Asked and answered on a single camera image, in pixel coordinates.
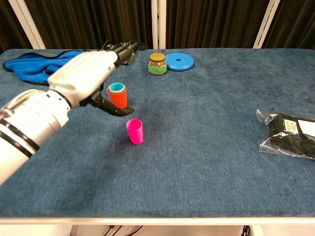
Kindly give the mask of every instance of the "pink cup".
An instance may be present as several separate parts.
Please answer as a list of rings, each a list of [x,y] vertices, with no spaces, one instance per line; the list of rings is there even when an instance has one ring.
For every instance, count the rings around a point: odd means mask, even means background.
[[[139,119],[131,119],[126,124],[130,140],[133,144],[142,144],[143,142],[143,127]]]

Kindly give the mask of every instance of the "white label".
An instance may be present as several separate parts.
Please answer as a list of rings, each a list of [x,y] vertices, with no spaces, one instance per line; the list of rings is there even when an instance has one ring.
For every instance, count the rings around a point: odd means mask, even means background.
[[[298,134],[297,125],[295,121],[284,119],[285,130],[294,134]]]
[[[301,130],[304,134],[315,136],[315,122],[298,120]]]

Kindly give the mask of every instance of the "stacked cups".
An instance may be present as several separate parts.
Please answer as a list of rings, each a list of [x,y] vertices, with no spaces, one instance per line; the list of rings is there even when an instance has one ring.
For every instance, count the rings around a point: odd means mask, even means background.
[[[127,91],[122,83],[113,83],[107,88],[109,100],[118,108],[127,106]]]

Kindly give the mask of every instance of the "blue disc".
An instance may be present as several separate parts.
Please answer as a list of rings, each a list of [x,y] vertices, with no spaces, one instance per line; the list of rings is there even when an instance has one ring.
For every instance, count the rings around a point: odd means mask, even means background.
[[[193,58],[186,53],[170,53],[166,57],[167,69],[174,71],[185,71],[193,67]]]

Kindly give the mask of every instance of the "orange cup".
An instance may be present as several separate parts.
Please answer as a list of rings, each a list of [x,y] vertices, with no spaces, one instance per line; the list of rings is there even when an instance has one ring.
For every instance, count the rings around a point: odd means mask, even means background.
[[[127,106],[127,91],[126,88],[120,93],[111,93],[107,88],[109,100],[118,108],[123,109]]]

